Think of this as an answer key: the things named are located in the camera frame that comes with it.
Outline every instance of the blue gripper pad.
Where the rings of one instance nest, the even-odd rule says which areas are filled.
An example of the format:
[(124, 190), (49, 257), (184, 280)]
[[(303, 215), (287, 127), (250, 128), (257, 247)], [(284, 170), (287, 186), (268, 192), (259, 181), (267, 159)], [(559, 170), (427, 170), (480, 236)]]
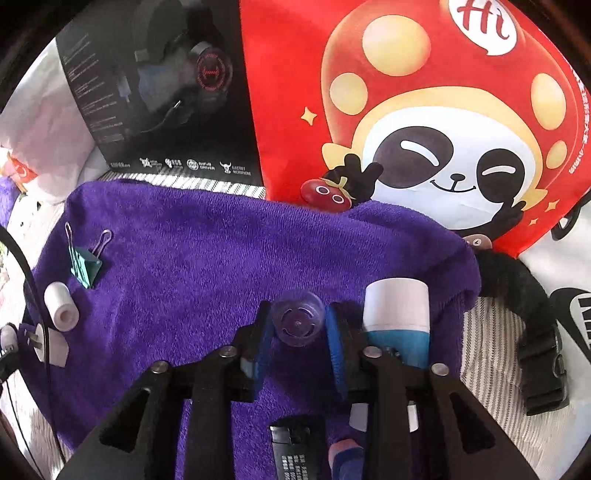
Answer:
[(256, 314), (255, 331), (253, 335), (260, 335), (260, 340), (256, 346), (256, 355), (254, 359), (249, 352), (241, 358), (240, 368), (250, 378), (254, 380), (254, 396), (258, 395), (262, 388), (262, 383), (267, 375), (269, 366), (269, 352), (273, 340), (274, 327), (269, 316), (270, 302), (263, 301)]
[(333, 375), (335, 376), (335, 387), (344, 400), (347, 397), (348, 388), (345, 378), (345, 354), (340, 340), (337, 315), (333, 306), (328, 305), (324, 314), (324, 325), (326, 326), (326, 336), (329, 342), (330, 361), (333, 367)]

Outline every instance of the plastic buckle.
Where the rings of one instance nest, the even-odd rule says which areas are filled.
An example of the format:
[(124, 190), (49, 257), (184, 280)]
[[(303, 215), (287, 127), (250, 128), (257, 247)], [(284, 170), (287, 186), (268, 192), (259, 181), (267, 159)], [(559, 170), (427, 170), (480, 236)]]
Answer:
[(556, 324), (535, 337), (525, 336), (518, 350), (523, 373), (521, 391), (528, 416), (559, 410), (569, 404), (562, 339)]

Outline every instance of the striped fabric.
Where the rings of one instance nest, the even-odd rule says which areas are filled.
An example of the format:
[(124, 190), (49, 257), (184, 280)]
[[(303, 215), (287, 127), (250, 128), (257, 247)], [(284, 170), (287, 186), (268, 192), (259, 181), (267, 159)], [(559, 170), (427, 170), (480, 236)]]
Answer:
[(464, 316), (461, 378), (534, 468), (550, 480), (544, 465), (560, 455), (560, 438), (570, 406), (528, 417), (525, 415), (517, 343), (524, 331), (521, 319), (498, 299), (480, 297)]
[(163, 175), (154, 173), (117, 173), (114, 171), (108, 171), (99, 180), (109, 181), (117, 179), (147, 181), (152, 185), (172, 187), (175, 189), (207, 190), (209, 192), (230, 193), (233, 195), (244, 195), (246, 197), (259, 199), (265, 198), (265, 187), (244, 185), (242, 183), (231, 183), (229, 181), (183, 177), (180, 175)]

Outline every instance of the plastic bottle cap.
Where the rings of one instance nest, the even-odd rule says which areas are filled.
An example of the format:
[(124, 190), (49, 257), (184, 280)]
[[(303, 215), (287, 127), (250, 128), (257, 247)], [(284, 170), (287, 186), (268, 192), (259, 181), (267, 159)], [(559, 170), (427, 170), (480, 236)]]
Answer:
[(324, 304), (305, 290), (288, 290), (271, 306), (271, 319), (279, 339), (291, 346), (312, 343), (324, 326)]

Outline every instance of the red bag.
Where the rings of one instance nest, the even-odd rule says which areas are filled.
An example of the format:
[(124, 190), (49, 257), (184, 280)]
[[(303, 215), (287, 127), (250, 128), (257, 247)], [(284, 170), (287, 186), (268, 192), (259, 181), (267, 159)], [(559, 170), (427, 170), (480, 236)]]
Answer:
[(591, 184), (586, 89), (508, 2), (242, 0), (241, 21), (271, 200), (326, 175), (517, 256)]

